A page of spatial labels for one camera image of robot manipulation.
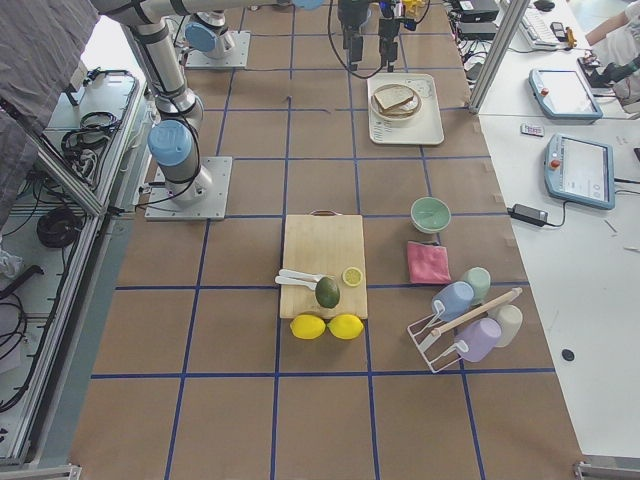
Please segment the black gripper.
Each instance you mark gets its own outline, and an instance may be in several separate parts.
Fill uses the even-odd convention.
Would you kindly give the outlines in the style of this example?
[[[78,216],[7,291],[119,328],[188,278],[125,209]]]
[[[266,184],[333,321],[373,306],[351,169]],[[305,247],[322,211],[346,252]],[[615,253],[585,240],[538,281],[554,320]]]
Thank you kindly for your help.
[[[409,15],[409,7],[405,2],[379,2],[380,18],[378,20],[380,67],[387,66],[393,71],[398,57],[398,43],[392,41],[387,46],[386,40],[394,40],[400,27],[415,30],[415,19]]]
[[[362,61],[363,38],[358,32],[367,21],[369,4],[367,0],[339,0],[337,4],[338,19],[342,29],[342,49],[348,49],[350,71],[356,71]]]

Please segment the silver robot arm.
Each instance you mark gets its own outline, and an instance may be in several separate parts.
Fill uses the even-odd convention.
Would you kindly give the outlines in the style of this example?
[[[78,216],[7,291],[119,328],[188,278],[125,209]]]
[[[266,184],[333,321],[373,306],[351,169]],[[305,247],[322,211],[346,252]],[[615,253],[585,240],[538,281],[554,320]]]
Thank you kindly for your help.
[[[132,211],[151,221],[360,214],[365,86],[344,35],[368,2],[99,1],[152,94],[150,163]]]

